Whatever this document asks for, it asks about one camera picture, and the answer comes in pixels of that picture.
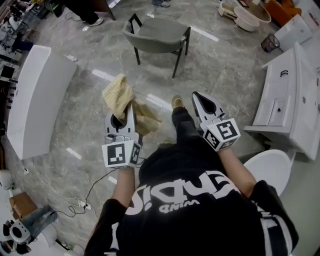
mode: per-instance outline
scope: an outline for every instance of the white boxes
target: white boxes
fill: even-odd
[[[134,168],[137,166],[141,146],[128,140],[102,145],[104,165],[107,168]]]
[[[240,136],[233,118],[209,124],[203,133],[203,138],[215,151],[231,147]]]

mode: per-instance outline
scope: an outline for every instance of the brown shoe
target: brown shoe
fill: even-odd
[[[173,109],[173,110],[174,110],[175,108],[177,108],[177,107],[182,107],[182,108],[184,108],[185,105],[184,105],[184,102],[182,101],[181,96],[179,96],[179,95],[173,96],[171,106],[172,106],[172,109]]]

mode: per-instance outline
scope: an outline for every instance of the cardboard box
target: cardboard box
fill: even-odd
[[[12,216],[15,220],[25,218],[38,208],[26,192],[11,197],[9,201],[13,210]]]

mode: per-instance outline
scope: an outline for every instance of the cabinet handle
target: cabinet handle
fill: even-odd
[[[288,75],[289,74],[289,71],[288,70],[283,70],[281,71],[280,73],[280,77],[284,76],[284,75]]]

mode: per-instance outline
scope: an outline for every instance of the trash can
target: trash can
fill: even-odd
[[[280,42],[279,42],[279,40],[275,37],[274,34],[269,34],[269,35],[262,41],[261,47],[262,47],[262,49],[263,49],[265,52],[270,53],[270,52],[272,52],[274,49],[280,47]]]

